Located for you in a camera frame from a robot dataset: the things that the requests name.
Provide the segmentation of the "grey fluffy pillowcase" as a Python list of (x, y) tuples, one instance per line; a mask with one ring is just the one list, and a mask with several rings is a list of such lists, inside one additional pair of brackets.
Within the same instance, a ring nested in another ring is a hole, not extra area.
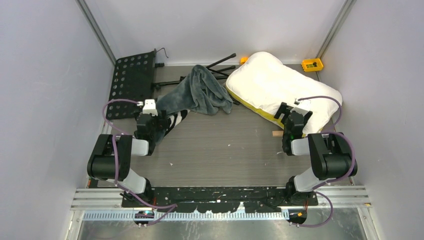
[(232, 107), (233, 100), (228, 91), (205, 66), (195, 65), (173, 90), (155, 101), (157, 113), (161, 115), (165, 112), (167, 122), (164, 127), (154, 131), (149, 145), (159, 144), (189, 112), (215, 115), (222, 110), (229, 114)]

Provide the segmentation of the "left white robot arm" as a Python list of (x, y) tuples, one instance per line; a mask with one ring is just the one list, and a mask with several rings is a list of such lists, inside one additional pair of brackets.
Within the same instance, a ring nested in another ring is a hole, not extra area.
[(105, 123), (117, 133), (98, 136), (87, 163), (87, 174), (97, 180), (112, 182), (124, 191), (125, 197), (132, 196), (141, 207), (148, 207), (154, 199), (151, 183), (131, 169), (131, 159), (133, 156), (150, 156), (154, 152), (158, 134), (168, 123), (166, 111), (158, 111), (154, 99), (112, 99), (105, 104), (102, 114), (106, 114), (110, 104), (118, 102), (135, 104), (139, 108), (135, 114), (136, 130), (126, 132), (106, 118)]

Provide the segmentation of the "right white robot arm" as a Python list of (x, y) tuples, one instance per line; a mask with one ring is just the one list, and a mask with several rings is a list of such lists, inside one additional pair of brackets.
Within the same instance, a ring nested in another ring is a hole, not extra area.
[(282, 102), (273, 116), (283, 124), (283, 152), (310, 158), (310, 168), (292, 176), (285, 185), (283, 201), (290, 205), (306, 203), (316, 196), (317, 188), (358, 172), (353, 145), (342, 132), (303, 132), (313, 114), (297, 101), (294, 106)]

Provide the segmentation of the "white yellow black pillow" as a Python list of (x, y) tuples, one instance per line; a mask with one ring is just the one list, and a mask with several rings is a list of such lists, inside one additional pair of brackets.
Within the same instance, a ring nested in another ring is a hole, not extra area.
[(304, 135), (319, 133), (343, 103), (339, 91), (284, 65), (266, 51), (252, 54), (230, 74), (225, 87), (241, 104), (281, 128), (283, 123), (274, 117), (281, 103), (295, 107), (297, 100), (306, 98), (312, 116)]

